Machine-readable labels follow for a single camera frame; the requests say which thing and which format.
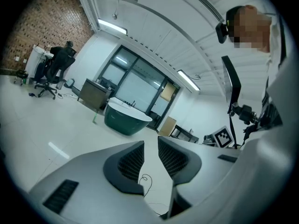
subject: chair base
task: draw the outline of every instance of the chair base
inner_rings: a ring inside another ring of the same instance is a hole
[[[47,82],[46,84],[43,84],[43,85],[42,84],[36,84],[34,86],[34,89],[36,89],[37,87],[43,88],[43,90],[37,95],[37,97],[41,97],[45,91],[49,91],[53,95],[53,99],[56,98],[55,94],[57,94],[57,89],[54,89],[54,88],[50,87],[49,82]]]

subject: ceiling vent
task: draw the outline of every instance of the ceiling vent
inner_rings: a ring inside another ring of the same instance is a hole
[[[208,0],[198,0],[200,1],[209,11],[214,15],[214,17],[219,21],[219,22],[224,22],[223,17],[221,14],[216,10],[216,8],[213,7],[213,5],[208,1]]]

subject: black table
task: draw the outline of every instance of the black table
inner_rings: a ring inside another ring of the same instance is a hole
[[[184,135],[186,137],[186,139],[180,138],[179,137],[180,134]],[[178,125],[176,125],[174,127],[173,131],[170,134],[170,137],[176,138],[178,140],[185,140],[185,141],[192,142],[192,143],[196,143],[198,141],[197,137],[193,136],[189,131],[183,129],[182,127],[180,127]]]

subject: black vent grille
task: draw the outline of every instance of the black vent grille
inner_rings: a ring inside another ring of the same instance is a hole
[[[138,183],[139,172],[143,163],[143,146],[139,146],[120,159],[118,169],[126,178]]]
[[[78,182],[65,180],[43,203],[51,211],[59,214],[78,186]]]
[[[163,141],[158,143],[159,158],[172,178],[188,164],[188,157]]]
[[[224,22],[221,14],[214,8],[214,6],[208,0],[199,0],[209,11],[216,17],[219,22]]]

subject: fluorescent light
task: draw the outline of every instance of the fluorescent light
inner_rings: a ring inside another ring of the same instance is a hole
[[[63,152],[61,149],[59,149],[56,145],[54,145],[52,142],[49,142],[48,145],[53,148],[57,153],[59,153],[61,156],[63,156],[66,159],[69,159],[69,155],[67,155],[65,152]]]
[[[126,35],[127,32],[128,32],[126,29],[121,28],[121,27],[119,27],[119,26],[116,26],[116,25],[114,25],[114,24],[112,24],[112,23],[110,23],[110,22],[104,21],[104,20],[102,20],[102,19],[98,19],[98,22],[99,22],[100,24],[103,24],[103,25],[105,25],[105,26],[108,26],[108,27],[110,27],[110,28],[113,28],[113,29],[117,30],[117,31],[123,33],[124,35]]]
[[[118,56],[116,58],[119,59],[120,61],[124,62],[125,64],[128,64],[126,61],[124,61],[123,59],[119,58]]]
[[[178,71],[178,74],[184,78],[196,91],[200,91],[200,88],[184,73],[182,70]]]

